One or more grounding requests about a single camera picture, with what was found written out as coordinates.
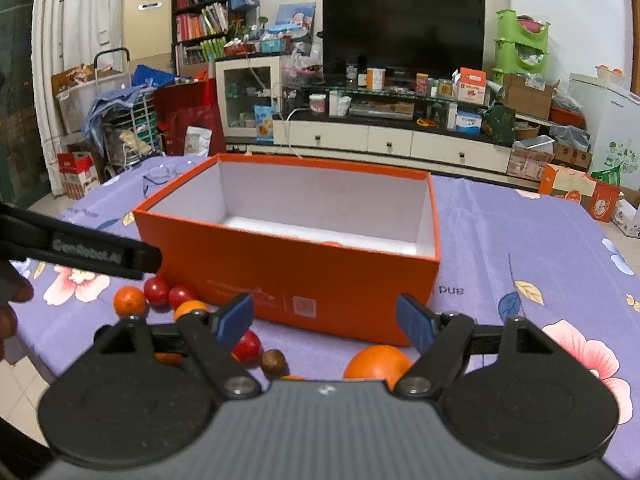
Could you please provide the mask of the person's left hand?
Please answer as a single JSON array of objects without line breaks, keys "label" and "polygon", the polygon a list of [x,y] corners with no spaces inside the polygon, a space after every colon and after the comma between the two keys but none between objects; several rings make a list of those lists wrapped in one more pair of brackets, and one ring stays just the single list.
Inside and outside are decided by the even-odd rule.
[{"label": "person's left hand", "polygon": [[17,316],[12,304],[24,304],[34,296],[34,289],[27,278],[21,276],[9,261],[1,263],[0,286],[0,354],[4,358],[6,341],[17,332]]}]

